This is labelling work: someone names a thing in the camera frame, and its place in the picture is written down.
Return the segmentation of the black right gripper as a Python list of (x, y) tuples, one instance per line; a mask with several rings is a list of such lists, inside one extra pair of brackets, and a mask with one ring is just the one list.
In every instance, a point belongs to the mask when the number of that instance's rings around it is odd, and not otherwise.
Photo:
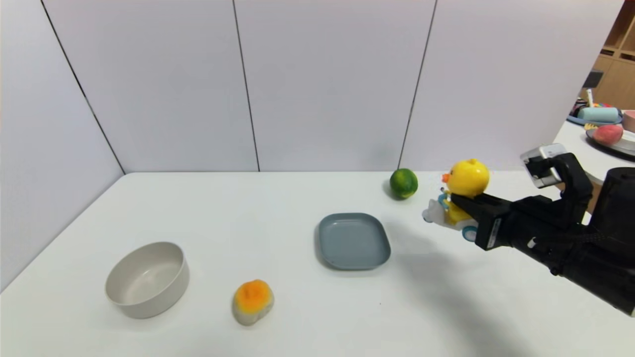
[(483, 250), (511, 247), (546, 266), (551, 274), (569, 274), (569, 207), (564, 199), (508, 201), (489, 194), (451, 193), (451, 202), (478, 222), (475, 244)]

